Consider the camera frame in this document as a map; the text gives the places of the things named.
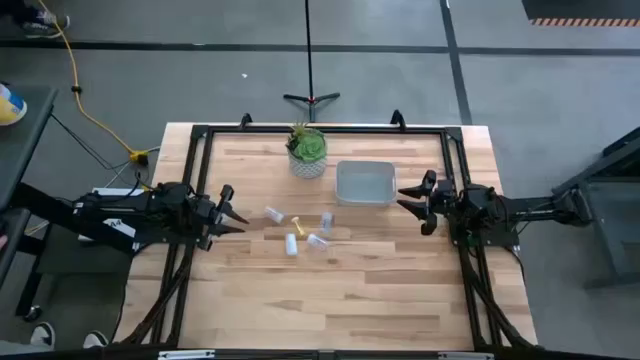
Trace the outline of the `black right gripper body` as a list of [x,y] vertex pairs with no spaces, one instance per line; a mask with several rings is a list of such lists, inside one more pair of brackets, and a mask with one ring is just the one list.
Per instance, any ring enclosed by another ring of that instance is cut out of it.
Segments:
[[432,192],[434,212],[444,215],[456,231],[466,229],[466,190],[457,191],[452,180],[438,180]]

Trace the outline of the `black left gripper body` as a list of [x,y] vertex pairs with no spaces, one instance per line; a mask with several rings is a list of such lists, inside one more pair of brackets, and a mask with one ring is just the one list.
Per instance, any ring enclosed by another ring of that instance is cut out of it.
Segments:
[[216,204],[210,200],[208,195],[194,196],[192,209],[194,211],[194,231],[198,237],[209,235],[219,237],[221,235],[216,221]]

